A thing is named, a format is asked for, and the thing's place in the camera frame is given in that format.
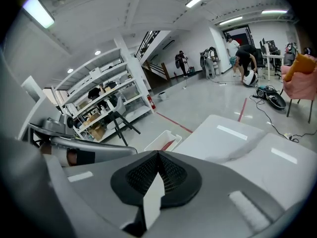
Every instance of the fire extinguisher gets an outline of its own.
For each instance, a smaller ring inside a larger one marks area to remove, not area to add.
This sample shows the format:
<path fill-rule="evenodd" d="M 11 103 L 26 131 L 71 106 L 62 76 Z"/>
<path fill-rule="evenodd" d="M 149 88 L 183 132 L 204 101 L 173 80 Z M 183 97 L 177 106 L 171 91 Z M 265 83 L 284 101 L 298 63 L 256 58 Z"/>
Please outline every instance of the fire extinguisher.
<path fill-rule="evenodd" d="M 149 100 L 149 102 L 150 102 L 150 104 L 151 104 L 152 109 L 155 109 L 156 106 L 154 105 L 154 102 L 153 102 L 153 100 L 152 100 L 152 98 L 151 98 L 150 95 L 148 95 L 148 100 Z"/>

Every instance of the pink chair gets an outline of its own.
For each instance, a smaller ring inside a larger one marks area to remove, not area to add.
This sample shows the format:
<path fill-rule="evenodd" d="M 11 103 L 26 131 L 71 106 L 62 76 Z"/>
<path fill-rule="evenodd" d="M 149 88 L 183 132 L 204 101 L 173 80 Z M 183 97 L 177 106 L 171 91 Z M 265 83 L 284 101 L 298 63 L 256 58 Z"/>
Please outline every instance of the pink chair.
<path fill-rule="evenodd" d="M 315 99 L 316 90 L 317 90 L 317 67 L 315 70 L 310 74 L 303 74 L 301 72 L 295 72 L 291 81 L 285 82 L 284 77 L 286 73 L 289 71 L 290 66 L 282 66 L 282 79 L 283 79 L 283 89 L 282 92 L 285 90 L 286 94 L 291 98 L 289 103 L 287 117 L 289 115 L 289 111 L 291 109 L 292 100 L 298 99 L 297 104 L 299 104 L 300 100 L 311 100 L 311 111 L 309 113 L 308 123 L 311 122 L 311 115 L 312 115 L 312 108 L 313 108 L 313 101 Z"/>

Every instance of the desk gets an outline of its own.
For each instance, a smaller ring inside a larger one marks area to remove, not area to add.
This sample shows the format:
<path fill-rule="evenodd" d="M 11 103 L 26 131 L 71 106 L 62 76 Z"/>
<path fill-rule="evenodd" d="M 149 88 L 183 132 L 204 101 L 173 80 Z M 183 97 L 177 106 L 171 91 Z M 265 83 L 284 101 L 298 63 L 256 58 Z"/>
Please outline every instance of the desk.
<path fill-rule="evenodd" d="M 285 210 L 315 183 L 317 155 L 273 133 L 210 115 L 173 152 L 224 165 L 268 192 Z"/>
<path fill-rule="evenodd" d="M 284 65 L 284 56 L 278 56 L 278 55 L 263 55 L 263 57 L 266 57 L 267 59 L 267 69 L 268 69 L 268 76 L 267 79 L 270 81 L 270 72 L 269 72 L 269 59 L 282 59 L 282 66 Z"/>

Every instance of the white helmet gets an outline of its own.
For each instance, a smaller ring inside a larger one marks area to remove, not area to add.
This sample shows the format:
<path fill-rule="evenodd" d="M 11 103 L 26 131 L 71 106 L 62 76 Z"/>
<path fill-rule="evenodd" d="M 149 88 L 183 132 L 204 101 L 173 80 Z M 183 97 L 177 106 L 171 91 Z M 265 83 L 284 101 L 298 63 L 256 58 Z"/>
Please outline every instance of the white helmet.
<path fill-rule="evenodd" d="M 253 70 L 248 70 L 243 78 L 243 83 L 247 86 L 255 86 L 258 82 L 258 74 Z"/>

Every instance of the yellow cloth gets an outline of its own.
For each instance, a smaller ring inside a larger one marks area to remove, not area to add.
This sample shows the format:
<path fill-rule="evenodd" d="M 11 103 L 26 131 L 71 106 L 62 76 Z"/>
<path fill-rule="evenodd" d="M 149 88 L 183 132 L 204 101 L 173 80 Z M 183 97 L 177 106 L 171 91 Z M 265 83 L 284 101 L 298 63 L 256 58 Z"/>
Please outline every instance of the yellow cloth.
<path fill-rule="evenodd" d="M 290 67 L 289 71 L 284 77 L 284 81 L 291 81 L 295 72 L 301 72 L 304 74 L 310 74 L 314 71 L 316 67 L 316 62 L 314 62 L 309 57 L 306 57 L 302 54 L 297 54 L 294 63 Z"/>

